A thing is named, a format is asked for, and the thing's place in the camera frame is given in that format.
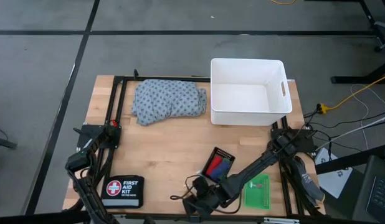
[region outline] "white cable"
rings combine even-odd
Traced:
[[[351,92],[351,94],[353,94],[353,87],[354,87],[355,85],[360,85],[360,86],[366,87],[365,85],[362,85],[362,84],[354,84],[354,85],[351,85],[351,86],[350,86],[350,92]],[[372,93],[374,93],[374,95],[375,95],[379,100],[381,100],[381,101],[385,104],[385,101],[384,101],[383,99],[381,99],[381,97],[379,97],[378,94],[376,94],[372,89],[368,88],[368,90],[371,91]],[[368,115],[368,112],[369,112],[367,105],[366,105],[365,103],[363,103],[361,100],[359,100],[355,95],[353,95],[353,97],[354,97],[358,102],[360,102],[362,105],[364,105],[364,106],[366,107],[367,112],[366,112],[366,114],[363,116],[362,119],[366,118],[367,115]],[[360,127],[363,127],[363,120],[360,121]],[[366,148],[369,149],[366,133],[365,133],[364,129],[362,129],[361,131],[363,132],[363,137],[364,137],[364,140],[366,141]]]
[[[340,137],[343,137],[343,136],[345,136],[345,135],[347,135],[347,134],[350,134],[350,133],[353,133],[353,132],[355,132],[355,131],[362,130],[363,128],[367,128],[368,126],[371,126],[371,125],[373,125],[373,124],[376,124],[376,123],[381,122],[381,121],[384,121],[384,120],[385,120],[385,117],[383,117],[383,118],[381,118],[381,119],[379,119],[379,120],[377,120],[377,121],[374,121],[374,122],[372,122],[372,123],[370,123],[370,124],[367,124],[367,125],[365,125],[365,126],[363,126],[363,127],[359,127],[359,128],[353,129],[353,130],[351,130],[351,131],[348,131],[347,133],[341,134],[340,136],[338,136],[338,137],[336,137],[336,138],[333,138],[332,140],[330,140],[330,141],[328,141],[328,142],[322,144],[322,145],[319,146],[317,149],[315,149],[315,151],[321,149],[322,147],[324,147],[324,146],[327,145],[328,143],[333,142],[333,141],[337,140],[337,139],[340,138]]]

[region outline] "folded towel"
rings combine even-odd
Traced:
[[[145,80],[135,90],[131,113],[149,125],[169,117],[199,116],[206,110],[206,90],[194,82]]]

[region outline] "wooden table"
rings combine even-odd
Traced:
[[[103,124],[112,89],[113,76],[99,75],[96,79],[92,97],[87,111],[88,124]],[[197,83],[199,88],[207,91],[206,113],[195,118],[169,118],[149,126],[140,126],[137,118],[131,115],[135,88],[139,82],[128,81],[126,96],[121,115],[122,134],[120,146],[115,151],[111,175],[135,174],[145,178],[144,205],[139,209],[108,209],[109,212],[125,213],[160,213],[185,214],[180,200],[170,200],[171,195],[185,193],[184,180],[200,171],[215,146],[235,156],[230,174],[237,173],[256,160],[270,140],[270,126],[224,126],[211,123],[210,83]],[[288,82],[292,98],[293,111],[287,116],[292,128],[301,128],[303,124],[297,86]],[[115,102],[118,101],[118,88]],[[116,104],[113,110],[115,117]],[[307,172],[318,183],[315,165],[305,154],[298,154],[306,165]],[[271,178],[271,209],[259,210],[244,205],[235,215],[285,216],[285,205],[278,164],[263,171]],[[293,213],[297,213],[295,194],[289,185]],[[69,187],[64,201],[64,208],[71,207],[78,195]],[[325,213],[321,202],[320,211]],[[234,211],[238,200],[226,211]]]

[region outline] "bin handle cutout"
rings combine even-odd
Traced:
[[[282,96],[285,96],[284,82],[281,82],[281,90],[282,90]]]

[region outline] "red cross logo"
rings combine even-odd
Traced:
[[[119,194],[121,188],[122,188],[122,185],[120,184],[120,182],[117,180],[113,180],[109,182],[107,185],[107,194],[109,196],[116,196]]]

